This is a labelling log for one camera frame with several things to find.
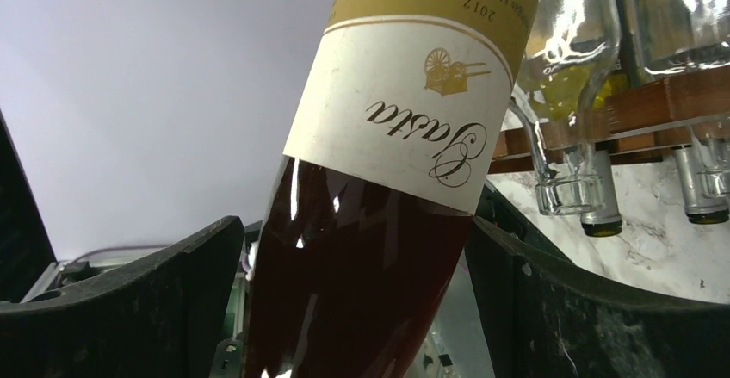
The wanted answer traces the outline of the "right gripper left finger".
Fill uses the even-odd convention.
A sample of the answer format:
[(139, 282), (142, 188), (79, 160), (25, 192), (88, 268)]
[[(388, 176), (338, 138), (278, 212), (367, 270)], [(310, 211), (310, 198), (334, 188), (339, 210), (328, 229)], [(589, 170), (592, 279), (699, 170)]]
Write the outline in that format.
[(206, 377), (244, 243), (227, 216), (162, 250), (1, 307), (4, 377)]

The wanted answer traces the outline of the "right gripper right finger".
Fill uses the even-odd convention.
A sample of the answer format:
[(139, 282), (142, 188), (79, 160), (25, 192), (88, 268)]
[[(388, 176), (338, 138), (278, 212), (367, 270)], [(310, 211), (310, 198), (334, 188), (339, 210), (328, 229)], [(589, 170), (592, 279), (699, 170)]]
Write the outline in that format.
[(729, 307), (610, 280), (473, 220), (465, 247), (498, 377), (726, 377)]

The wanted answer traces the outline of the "green wine bottle brown label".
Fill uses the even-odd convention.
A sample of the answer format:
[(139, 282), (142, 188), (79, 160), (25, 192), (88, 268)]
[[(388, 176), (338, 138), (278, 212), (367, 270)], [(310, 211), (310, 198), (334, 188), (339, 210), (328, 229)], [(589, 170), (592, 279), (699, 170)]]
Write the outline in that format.
[[(614, 70), (598, 91), (594, 108), (602, 108), (607, 97), (628, 88), (628, 75)], [(593, 238), (616, 236), (622, 232), (623, 220), (616, 199), (609, 151), (595, 146), (593, 166), (595, 174), (598, 175), (597, 188), (600, 206), (597, 210), (581, 214), (580, 223), (586, 236)]]

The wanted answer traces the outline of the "brown wooden wine rack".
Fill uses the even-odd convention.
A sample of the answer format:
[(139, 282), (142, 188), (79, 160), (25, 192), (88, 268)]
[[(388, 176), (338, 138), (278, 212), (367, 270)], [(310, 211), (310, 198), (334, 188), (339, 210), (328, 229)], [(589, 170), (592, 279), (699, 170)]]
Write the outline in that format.
[[(687, 126), (710, 123), (722, 109), (681, 107), (678, 97), (686, 81), (679, 77), (633, 86), (629, 74), (634, 58), (624, 28), (622, 0), (616, 0), (616, 8), (621, 43), (614, 70), (628, 75), (629, 88), (607, 97), (602, 108), (594, 108), (595, 129), (590, 141), (593, 147), (607, 146), (621, 164), (646, 162), (668, 146), (685, 143)], [(516, 128), (499, 135), (490, 171), (499, 174), (528, 170), (535, 170), (530, 143), (518, 119)]]

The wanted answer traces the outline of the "red wine bottle gold cap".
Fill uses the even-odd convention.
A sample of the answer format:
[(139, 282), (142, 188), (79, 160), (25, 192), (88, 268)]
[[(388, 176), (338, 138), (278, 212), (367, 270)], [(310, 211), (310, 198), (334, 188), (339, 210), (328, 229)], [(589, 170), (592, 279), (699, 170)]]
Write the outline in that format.
[(538, 0), (335, 0), (251, 266), (244, 377), (401, 377), (448, 288)]

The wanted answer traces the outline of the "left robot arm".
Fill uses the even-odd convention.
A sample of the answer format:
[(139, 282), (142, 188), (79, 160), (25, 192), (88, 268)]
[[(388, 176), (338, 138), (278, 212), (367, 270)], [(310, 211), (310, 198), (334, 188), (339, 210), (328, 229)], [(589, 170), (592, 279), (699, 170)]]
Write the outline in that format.
[(19, 303), (57, 259), (5, 121), (1, 121), (1, 301)]

